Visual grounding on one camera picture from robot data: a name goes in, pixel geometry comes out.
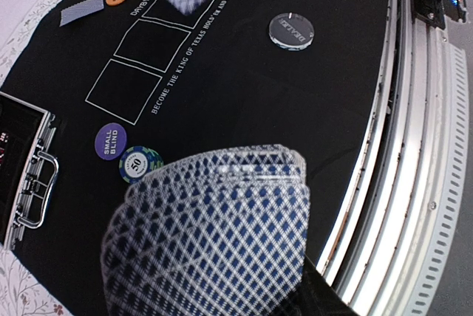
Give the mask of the aluminium poker chip case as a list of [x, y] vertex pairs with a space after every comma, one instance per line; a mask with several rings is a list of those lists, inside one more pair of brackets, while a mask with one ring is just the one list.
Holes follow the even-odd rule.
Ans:
[[1, 93], [1, 246], [14, 250], [25, 230], [40, 228], [59, 173], [49, 152], [55, 115]]

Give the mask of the black poker mat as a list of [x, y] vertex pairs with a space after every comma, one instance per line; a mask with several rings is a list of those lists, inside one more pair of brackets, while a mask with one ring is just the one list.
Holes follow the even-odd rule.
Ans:
[[[7, 75], [9, 95], [52, 112], [60, 170], [42, 227], [11, 251], [72, 315], [104, 315], [100, 245], [127, 185], [95, 136], [121, 124], [128, 145], [167, 163], [240, 145], [282, 144], [307, 162], [307, 255], [317, 263], [352, 177], [378, 87], [388, 0], [126, 0], [60, 27], [61, 0]], [[314, 27], [301, 51], [275, 45], [274, 16]]]

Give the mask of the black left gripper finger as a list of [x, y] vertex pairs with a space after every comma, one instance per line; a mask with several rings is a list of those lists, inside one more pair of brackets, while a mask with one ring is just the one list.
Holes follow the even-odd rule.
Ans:
[[327, 284], [308, 257], [304, 260], [302, 282], [297, 287], [293, 302], [294, 315], [357, 315]]

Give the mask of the clear dealer button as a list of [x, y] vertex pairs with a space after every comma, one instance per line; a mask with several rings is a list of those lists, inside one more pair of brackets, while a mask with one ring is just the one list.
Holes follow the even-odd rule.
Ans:
[[301, 51], [312, 44], [315, 33], [312, 23], [304, 16], [282, 13], [271, 19], [268, 35], [282, 49]]

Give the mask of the purple small blind button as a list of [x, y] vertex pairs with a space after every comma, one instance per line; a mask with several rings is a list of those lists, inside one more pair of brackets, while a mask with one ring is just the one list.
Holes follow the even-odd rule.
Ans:
[[118, 123], [107, 123], [95, 136], [95, 153], [103, 160], [117, 159], [125, 150], [127, 133]]

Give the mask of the green poker chip pile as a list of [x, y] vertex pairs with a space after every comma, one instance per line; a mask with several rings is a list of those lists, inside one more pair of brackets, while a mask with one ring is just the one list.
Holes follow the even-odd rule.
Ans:
[[164, 166], [162, 157], [145, 146], [132, 146], [119, 161], [119, 172], [122, 179], [129, 184], [140, 181], [146, 174]]

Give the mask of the blue patterned card deck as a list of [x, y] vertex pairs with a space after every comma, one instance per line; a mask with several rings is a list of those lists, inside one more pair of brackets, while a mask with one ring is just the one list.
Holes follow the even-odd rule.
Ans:
[[111, 315], [270, 315], [302, 281], [306, 162], [282, 145], [228, 148], [134, 183], [101, 248]]

